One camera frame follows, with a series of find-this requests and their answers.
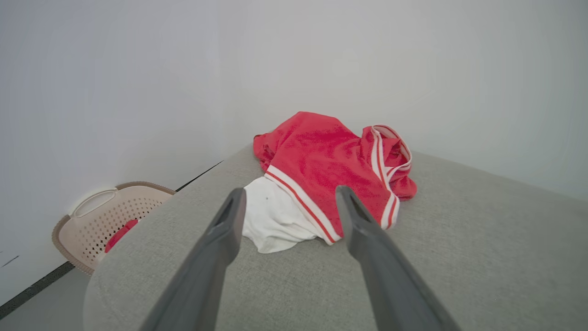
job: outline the red cloth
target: red cloth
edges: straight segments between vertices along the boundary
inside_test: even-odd
[[[126,224],[118,230],[114,236],[112,236],[108,242],[106,243],[106,248],[104,248],[104,253],[108,253],[111,248],[124,236],[133,226],[137,225],[139,220],[130,220],[126,222]]]
[[[416,194],[408,174],[411,154],[385,125],[356,136],[334,117],[299,112],[270,133],[253,139],[265,177],[282,187],[332,244],[343,237],[335,188],[349,186],[380,226],[396,221],[399,202]]]

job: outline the clothing pile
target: clothing pile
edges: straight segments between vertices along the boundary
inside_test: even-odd
[[[373,125],[356,136],[334,117],[299,112],[253,139],[265,175],[245,187],[243,235],[260,253],[319,237],[343,237],[335,188],[349,186],[383,229],[396,223],[400,201],[416,194],[412,156],[400,136]]]

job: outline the laundry basket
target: laundry basket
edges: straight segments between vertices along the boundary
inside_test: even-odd
[[[144,181],[96,193],[57,223],[53,244],[75,267],[92,274],[106,255],[106,243],[127,221],[149,215],[174,193]]]

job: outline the white cloth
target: white cloth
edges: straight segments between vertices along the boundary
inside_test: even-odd
[[[319,235],[288,193],[276,183],[259,177],[245,190],[247,209],[243,235],[253,241],[258,252],[287,250],[300,241]]]

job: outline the black baseboard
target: black baseboard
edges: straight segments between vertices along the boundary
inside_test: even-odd
[[[200,176],[204,175],[205,173],[207,173],[208,171],[210,171],[212,168],[218,166],[221,162],[218,162],[217,164],[213,165],[210,169],[208,169],[208,170],[204,171],[202,174],[196,176],[196,178],[194,178],[193,180],[182,185],[182,187],[177,189],[176,192],[183,189],[188,184],[190,184],[191,182],[198,179],[198,177],[200,177]],[[43,291],[44,288],[51,285],[56,280],[63,277],[65,274],[67,274],[73,268],[74,268],[73,264],[71,264],[70,262],[66,262],[66,263],[62,264],[61,266],[59,266],[57,269],[50,272],[47,276],[43,277],[38,282],[29,286],[29,288],[27,288],[26,290],[20,292],[17,296],[13,297],[9,302],[6,302],[2,306],[0,306],[0,319],[3,319],[8,314],[12,313],[14,310],[16,310],[16,308],[22,306],[22,304],[29,301],[32,297],[37,295],[39,292]]]

